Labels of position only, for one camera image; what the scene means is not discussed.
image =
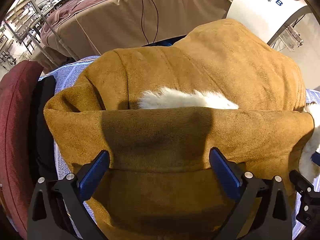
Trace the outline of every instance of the black cable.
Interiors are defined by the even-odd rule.
[[[156,12],[157,12],[157,31],[156,31],[155,38],[153,39],[153,42],[152,42],[152,43],[154,43],[156,41],[156,37],[158,35],[158,30],[159,30],[159,12],[158,12],[158,8],[157,8],[155,2],[153,0],[151,0],[151,1],[152,1],[153,5],[154,5],[154,7],[156,9]],[[146,37],[146,34],[144,33],[144,30],[143,30],[143,24],[142,23],[143,23],[144,3],[143,3],[143,0],[141,0],[141,2],[142,2],[141,30],[142,30],[142,33],[143,33],[144,37],[146,38],[147,43],[149,45],[150,43],[149,43],[148,38]]]
[[[294,23],[294,25],[292,26],[293,28],[299,23],[299,21],[301,21],[303,19],[303,17],[305,17],[306,15],[302,16],[299,20],[296,19],[296,22]]]

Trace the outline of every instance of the blue object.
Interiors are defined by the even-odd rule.
[[[90,169],[79,183],[79,198],[81,201],[91,198],[103,175],[109,169],[109,163],[110,158],[107,151],[102,151],[98,158],[93,161]]]
[[[311,157],[311,160],[317,164],[318,166],[320,166],[320,153],[318,152],[315,152],[312,157]]]
[[[240,187],[242,181],[237,178],[229,166],[232,162],[226,160],[218,148],[210,150],[209,161],[227,196],[235,201],[239,200],[241,198]]]

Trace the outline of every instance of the white fur lining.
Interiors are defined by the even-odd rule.
[[[311,156],[320,150],[320,105],[307,104],[304,112],[311,114],[314,122],[314,130],[311,138],[304,146],[299,160],[299,172],[311,183],[319,176],[320,167],[312,162]]]
[[[145,91],[139,100],[142,109],[176,108],[187,106],[204,106],[215,109],[238,109],[238,105],[217,92],[199,92],[192,94],[161,87],[159,92]]]

